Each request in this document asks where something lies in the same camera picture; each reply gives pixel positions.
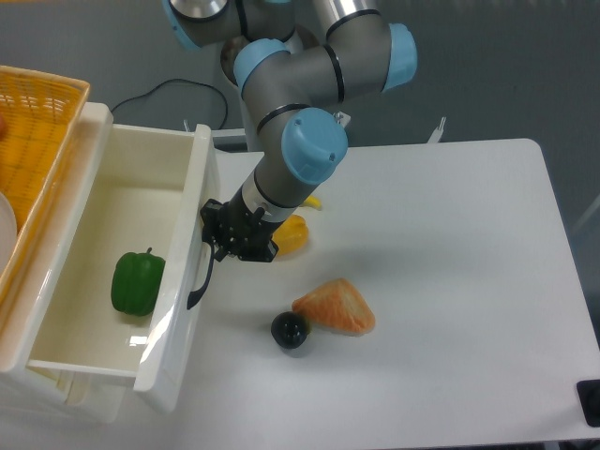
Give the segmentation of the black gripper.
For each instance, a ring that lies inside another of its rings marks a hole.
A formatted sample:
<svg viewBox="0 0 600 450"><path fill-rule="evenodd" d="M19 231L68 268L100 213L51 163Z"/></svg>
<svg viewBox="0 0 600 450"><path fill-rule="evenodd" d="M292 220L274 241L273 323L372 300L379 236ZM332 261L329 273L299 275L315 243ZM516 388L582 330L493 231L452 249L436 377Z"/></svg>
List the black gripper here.
<svg viewBox="0 0 600 450"><path fill-rule="evenodd" d="M225 204L209 199L200 216L202 241L212 249L216 261L222 261L228 253L240 261L255 263L270 263L277 256L273 234L280 223L267 222L261 206L251 212L241 189Z"/></svg>

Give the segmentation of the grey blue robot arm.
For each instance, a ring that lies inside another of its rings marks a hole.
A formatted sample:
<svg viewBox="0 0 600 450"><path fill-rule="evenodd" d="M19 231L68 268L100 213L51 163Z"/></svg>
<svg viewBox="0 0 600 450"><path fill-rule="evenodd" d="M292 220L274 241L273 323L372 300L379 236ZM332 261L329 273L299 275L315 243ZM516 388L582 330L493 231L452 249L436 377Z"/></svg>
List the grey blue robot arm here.
<svg viewBox="0 0 600 450"><path fill-rule="evenodd" d="M201 210L214 259L271 262L274 232L335 171L348 150L329 107L408 83L417 70L412 33L387 22L373 1L315 3L323 45L293 51L290 1L167 1L180 41L195 48L231 38L246 46L233 62L247 128L263 157L227 202Z"/></svg>

